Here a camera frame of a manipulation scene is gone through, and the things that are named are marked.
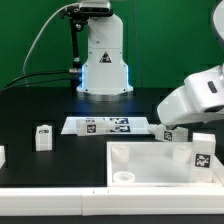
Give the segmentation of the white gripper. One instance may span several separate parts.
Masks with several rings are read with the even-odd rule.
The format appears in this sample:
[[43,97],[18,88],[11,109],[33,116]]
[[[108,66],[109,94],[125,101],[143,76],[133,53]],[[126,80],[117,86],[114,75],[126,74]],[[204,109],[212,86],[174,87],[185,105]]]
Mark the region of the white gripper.
[[197,112],[184,87],[170,93],[157,107],[160,122],[165,126],[208,123],[224,120],[224,113]]

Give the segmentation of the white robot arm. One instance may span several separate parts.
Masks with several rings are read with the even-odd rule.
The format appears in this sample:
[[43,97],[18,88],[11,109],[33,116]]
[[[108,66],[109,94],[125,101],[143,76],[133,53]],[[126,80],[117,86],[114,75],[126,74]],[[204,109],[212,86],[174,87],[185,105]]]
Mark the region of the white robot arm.
[[[110,0],[81,0],[78,12],[87,17],[88,58],[77,91],[97,100],[133,91],[123,61],[123,23]],[[166,126],[224,119],[224,63],[189,75],[157,107]]]

